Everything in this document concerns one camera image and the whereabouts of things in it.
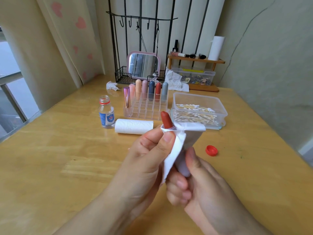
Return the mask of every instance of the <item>paper towel roll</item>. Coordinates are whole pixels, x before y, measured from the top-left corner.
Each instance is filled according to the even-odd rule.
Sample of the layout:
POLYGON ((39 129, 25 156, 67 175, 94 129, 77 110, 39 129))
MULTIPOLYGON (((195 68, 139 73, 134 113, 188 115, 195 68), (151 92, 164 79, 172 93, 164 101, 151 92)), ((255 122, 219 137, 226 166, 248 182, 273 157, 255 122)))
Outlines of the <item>paper towel roll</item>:
POLYGON ((144 134, 153 129, 153 121, 117 119, 115 122, 116 133, 144 134))
POLYGON ((218 60, 219 53, 221 52, 225 37, 222 36, 214 36, 211 49, 209 52, 208 59, 209 60, 218 60))

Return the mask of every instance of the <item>metal hook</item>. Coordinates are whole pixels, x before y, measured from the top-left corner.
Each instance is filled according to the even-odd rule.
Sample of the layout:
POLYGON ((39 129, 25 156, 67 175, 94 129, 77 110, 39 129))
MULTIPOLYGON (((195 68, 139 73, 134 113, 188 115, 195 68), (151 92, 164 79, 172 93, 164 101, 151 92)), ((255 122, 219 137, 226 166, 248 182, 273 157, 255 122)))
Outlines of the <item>metal hook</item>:
POLYGON ((131 20, 130 20, 130 21, 128 21, 128 25, 129 25, 129 27, 131 27, 131 20))
POLYGON ((123 24, 122 24, 122 22, 121 22, 121 21, 119 21, 119 23, 120 23, 120 25, 121 25, 122 27, 124 27, 123 17, 121 17, 121 18, 122 18, 122 22, 123 22, 123 24))

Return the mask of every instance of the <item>wooden desk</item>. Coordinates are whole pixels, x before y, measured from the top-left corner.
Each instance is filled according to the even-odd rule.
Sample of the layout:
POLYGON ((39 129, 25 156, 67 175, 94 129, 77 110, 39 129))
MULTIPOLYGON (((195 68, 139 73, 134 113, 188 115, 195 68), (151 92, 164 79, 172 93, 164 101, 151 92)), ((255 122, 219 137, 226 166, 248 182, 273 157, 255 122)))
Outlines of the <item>wooden desk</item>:
MULTIPOLYGON (((123 92, 107 91, 107 81, 97 77, 0 144, 1 234, 51 234, 110 182, 138 136, 101 127, 102 94, 122 117, 123 92)), ((229 114, 222 130, 202 134, 197 154, 275 234, 313 234, 311 168, 231 89, 191 93, 220 98, 229 114), (208 144, 217 147, 217 157, 205 153, 208 144)), ((163 186, 127 234, 201 231, 182 208, 170 205, 163 186)))

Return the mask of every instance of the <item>wire basket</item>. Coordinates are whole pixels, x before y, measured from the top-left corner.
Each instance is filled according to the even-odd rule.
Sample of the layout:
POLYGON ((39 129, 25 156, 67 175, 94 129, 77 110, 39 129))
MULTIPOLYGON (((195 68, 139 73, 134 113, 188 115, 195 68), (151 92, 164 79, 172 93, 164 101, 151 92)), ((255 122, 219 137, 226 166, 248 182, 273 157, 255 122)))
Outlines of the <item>wire basket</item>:
MULTIPOLYGON (((122 83, 122 84, 131 84, 131 83, 136 83, 137 79, 142 79, 139 78, 138 74, 134 73, 128 73, 126 71, 126 66, 122 66, 115 72, 115 80, 117 83, 122 83)), ((158 80, 160 83, 163 83, 165 80, 165 71, 160 70, 160 74, 158 77, 154 76, 147 76, 146 79, 148 82, 152 80, 158 80)))

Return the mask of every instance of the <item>plastic container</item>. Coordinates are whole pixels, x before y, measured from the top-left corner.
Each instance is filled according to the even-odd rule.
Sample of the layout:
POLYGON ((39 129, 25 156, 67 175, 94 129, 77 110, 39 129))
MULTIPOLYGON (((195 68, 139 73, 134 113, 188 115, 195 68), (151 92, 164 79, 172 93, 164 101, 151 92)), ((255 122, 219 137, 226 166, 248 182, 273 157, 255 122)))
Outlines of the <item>plastic container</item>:
POLYGON ((215 72, 209 69, 197 69, 190 67, 172 67, 172 71, 182 76, 181 82, 210 86, 215 72))
POLYGON ((207 129, 220 130, 226 125, 225 117, 227 115, 223 104, 216 97, 181 92, 175 92, 173 94, 173 105, 171 109, 171 118, 173 121, 200 122, 207 129))
POLYGON ((161 111, 167 111, 167 101, 168 94, 166 100, 161 100, 161 98, 155 99, 155 94, 146 94, 143 96, 143 93, 141 93, 139 100, 134 97, 130 108, 123 107, 124 116, 138 119, 161 120, 160 113, 161 111))

